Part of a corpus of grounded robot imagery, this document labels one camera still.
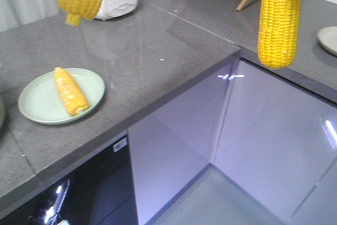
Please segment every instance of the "cabinet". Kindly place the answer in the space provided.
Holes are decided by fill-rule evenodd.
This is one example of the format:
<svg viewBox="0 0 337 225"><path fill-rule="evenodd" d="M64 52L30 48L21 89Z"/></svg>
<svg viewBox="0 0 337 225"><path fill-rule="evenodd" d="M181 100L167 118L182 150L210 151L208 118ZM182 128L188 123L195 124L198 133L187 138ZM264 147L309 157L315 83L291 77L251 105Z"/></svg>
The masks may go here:
<svg viewBox="0 0 337 225"><path fill-rule="evenodd" d="M138 220L145 224L210 160L228 65L129 129Z"/></svg>
<svg viewBox="0 0 337 225"><path fill-rule="evenodd" d="M237 74L214 164L288 222L337 156L337 110L245 62Z"/></svg>
<svg viewBox="0 0 337 225"><path fill-rule="evenodd" d="M337 221L337 164L315 187L290 225L332 225Z"/></svg>

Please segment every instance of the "light green plate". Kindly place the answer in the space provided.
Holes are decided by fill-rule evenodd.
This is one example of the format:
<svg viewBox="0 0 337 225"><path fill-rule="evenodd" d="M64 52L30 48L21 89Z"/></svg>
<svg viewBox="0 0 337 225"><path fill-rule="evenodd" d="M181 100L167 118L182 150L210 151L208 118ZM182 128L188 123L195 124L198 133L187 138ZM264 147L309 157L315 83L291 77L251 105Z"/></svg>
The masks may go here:
<svg viewBox="0 0 337 225"><path fill-rule="evenodd" d="M25 117L41 124L63 124L85 116L99 104L105 92L103 79L89 70L66 70L71 73L82 88L90 108L77 116L69 115L57 92L54 72L49 72L30 82L22 90L18 99L18 107Z"/></svg>

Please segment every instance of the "dishwasher label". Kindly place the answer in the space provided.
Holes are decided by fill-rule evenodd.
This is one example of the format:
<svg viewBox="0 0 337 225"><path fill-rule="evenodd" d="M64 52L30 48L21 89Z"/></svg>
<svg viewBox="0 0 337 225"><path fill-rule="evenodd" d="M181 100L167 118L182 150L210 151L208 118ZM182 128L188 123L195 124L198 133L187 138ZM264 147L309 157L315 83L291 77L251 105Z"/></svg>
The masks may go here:
<svg viewBox="0 0 337 225"><path fill-rule="evenodd" d="M112 147L114 149L114 152L117 152L124 146L127 146L127 138L121 139L119 142L115 143Z"/></svg>

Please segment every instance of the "gray floor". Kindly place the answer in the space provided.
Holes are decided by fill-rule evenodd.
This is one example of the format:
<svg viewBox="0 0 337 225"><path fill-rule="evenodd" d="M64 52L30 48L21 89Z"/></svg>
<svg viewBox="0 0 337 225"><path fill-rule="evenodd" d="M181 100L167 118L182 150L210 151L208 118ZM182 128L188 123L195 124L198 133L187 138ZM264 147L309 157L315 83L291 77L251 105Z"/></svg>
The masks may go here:
<svg viewBox="0 0 337 225"><path fill-rule="evenodd" d="M282 225L212 166L150 224Z"/></svg>

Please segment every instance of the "corner cabinet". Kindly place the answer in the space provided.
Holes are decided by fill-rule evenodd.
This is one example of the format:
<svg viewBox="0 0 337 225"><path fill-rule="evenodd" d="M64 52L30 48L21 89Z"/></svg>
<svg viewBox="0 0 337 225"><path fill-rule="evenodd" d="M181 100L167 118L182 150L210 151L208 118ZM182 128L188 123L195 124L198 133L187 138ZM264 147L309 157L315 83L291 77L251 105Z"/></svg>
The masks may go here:
<svg viewBox="0 0 337 225"><path fill-rule="evenodd" d="M208 163L231 64L129 128L138 220L145 224Z"/></svg>
<svg viewBox="0 0 337 225"><path fill-rule="evenodd" d="M287 224L336 223L337 192L323 197L337 180L335 105L249 63L236 72L214 164Z"/></svg>

